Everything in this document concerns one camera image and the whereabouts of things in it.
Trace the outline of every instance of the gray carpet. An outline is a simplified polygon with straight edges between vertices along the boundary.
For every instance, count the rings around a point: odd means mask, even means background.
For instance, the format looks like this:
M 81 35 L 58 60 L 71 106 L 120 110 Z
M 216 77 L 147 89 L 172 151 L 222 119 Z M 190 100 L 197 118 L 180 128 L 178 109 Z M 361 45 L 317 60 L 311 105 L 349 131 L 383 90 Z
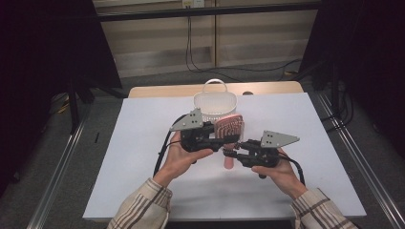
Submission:
M 278 66 L 280 66 L 280 63 L 244 67 L 268 69 Z M 285 71 L 295 71 L 298 66 L 299 63 L 294 63 L 288 66 Z M 238 70 L 221 71 L 221 73 L 232 75 L 232 77 L 244 82 L 278 80 L 282 72 L 282 69 L 270 73 L 253 73 Z M 119 91 L 128 93 L 135 86 L 198 84 L 214 77 L 228 83 L 235 82 L 235 80 L 214 73 L 168 73 L 123 78 L 121 80 L 123 89 L 119 89 Z M 306 78 L 302 82 L 302 86 L 309 93 L 319 116 L 327 116 L 318 100 L 317 92 L 313 91 L 310 84 L 310 78 Z M 96 176 L 114 130 L 122 100 L 113 98 L 100 90 L 94 90 L 94 94 L 96 95 L 96 101 L 90 105 L 89 118 L 85 123 L 83 133 L 63 177 L 63 182 L 59 187 L 53 206 L 43 226 L 44 228 L 105 228 L 106 226 L 106 223 L 96 223 L 81 217 L 96 182 Z M 89 105 L 80 104 L 81 109 L 85 108 L 85 106 Z M 396 153 L 390 142 L 374 130 L 373 123 L 362 108 L 356 103 L 354 103 L 354 108 L 354 118 L 348 129 L 376 175 L 401 211 L 405 212 L 404 160 Z M 70 125 L 69 110 L 63 114 L 52 115 L 46 131 L 37 143 L 34 152 L 32 152 L 31 159 L 24 166 L 24 169 L 20 171 L 21 181 L 9 185 L 6 193 L 0 199 L 0 228 L 27 228 L 33 211 L 45 191 L 66 146 Z M 325 126 L 327 129 L 331 127 L 328 121 L 325 122 Z M 329 136 L 368 214 L 364 218 L 352 220 L 362 228 L 393 228 L 370 188 L 368 188 L 367 182 L 357 169 L 340 136 L 337 132 L 331 132 Z M 190 226 L 195 228 L 226 228 L 235 227 L 236 225 L 231 223 L 212 224 L 209 222 L 194 225 L 170 223 L 168 228 L 187 228 Z M 273 228 L 276 225 L 272 225 L 268 221 L 260 221 L 239 223 L 237 226 L 238 228 Z

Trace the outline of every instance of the striped sleeve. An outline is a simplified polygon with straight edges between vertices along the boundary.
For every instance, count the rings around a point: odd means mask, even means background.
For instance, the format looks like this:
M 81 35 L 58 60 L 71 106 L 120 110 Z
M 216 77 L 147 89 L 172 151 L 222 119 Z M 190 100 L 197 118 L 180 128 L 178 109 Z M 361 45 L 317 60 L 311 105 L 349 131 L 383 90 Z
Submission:
M 291 207 L 296 217 L 296 229 L 357 228 L 319 189 L 306 191 L 292 202 Z
M 125 199 L 108 229 L 164 228 L 170 212 L 172 192 L 149 178 Z

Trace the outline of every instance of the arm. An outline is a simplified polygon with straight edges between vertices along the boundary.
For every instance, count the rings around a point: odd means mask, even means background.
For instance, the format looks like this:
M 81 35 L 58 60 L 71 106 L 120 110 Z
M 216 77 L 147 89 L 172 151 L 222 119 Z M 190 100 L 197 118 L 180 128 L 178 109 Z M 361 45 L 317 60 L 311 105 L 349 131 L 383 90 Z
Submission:
M 213 153 L 209 149 L 188 153 L 181 147 L 179 140 L 180 133 L 176 132 L 170 140 L 171 145 L 163 166 L 153 178 L 149 178 L 122 202 L 108 229 L 164 228 L 172 197 L 167 186 L 174 178 L 185 173 L 194 161 Z
M 275 168 L 253 166 L 252 171 L 271 177 L 280 190 L 289 195 L 295 213 L 295 228 L 357 228 L 343 217 L 336 205 L 321 190 L 308 190 L 294 174 L 290 163 L 280 160 Z

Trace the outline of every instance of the person's right hand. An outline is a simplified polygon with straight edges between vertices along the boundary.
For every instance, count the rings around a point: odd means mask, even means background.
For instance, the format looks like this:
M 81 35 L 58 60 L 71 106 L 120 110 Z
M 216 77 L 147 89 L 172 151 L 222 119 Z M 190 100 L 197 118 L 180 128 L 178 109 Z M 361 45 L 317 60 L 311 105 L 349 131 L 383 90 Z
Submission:
M 279 152 L 281 156 L 287 156 L 281 148 Z M 308 190 L 294 174 L 289 161 L 284 159 L 280 159 L 279 164 L 274 168 L 253 166 L 251 170 L 259 175 L 271 177 L 277 187 L 292 199 L 300 197 Z

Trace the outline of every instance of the table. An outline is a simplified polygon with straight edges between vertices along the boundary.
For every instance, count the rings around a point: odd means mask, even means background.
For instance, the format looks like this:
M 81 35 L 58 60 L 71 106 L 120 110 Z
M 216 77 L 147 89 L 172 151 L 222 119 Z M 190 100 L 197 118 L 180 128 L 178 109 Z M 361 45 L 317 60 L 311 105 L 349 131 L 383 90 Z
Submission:
M 176 115 L 182 115 L 178 111 L 192 110 L 190 95 L 200 92 L 202 87 L 159 86 L 131 91 L 132 98 L 125 99 L 122 105 L 83 215 L 85 219 L 109 220 L 120 203 L 152 175 L 168 127 Z M 345 216 L 365 216 L 308 95 L 297 82 L 235 83 L 227 84 L 227 88 L 238 95 L 237 112 L 245 119 L 245 137 L 260 137 L 263 129 L 269 127 L 271 131 L 300 136 L 299 142 L 284 149 L 301 163 L 308 187 L 320 187 Z M 222 89 L 222 85 L 206 88 Z M 240 95 L 246 91 L 254 95 Z M 258 179 L 239 162 L 227 171 L 221 163 L 223 158 L 219 153 L 198 161 L 186 174 L 172 181 L 170 220 L 293 218 L 289 197 L 271 181 Z

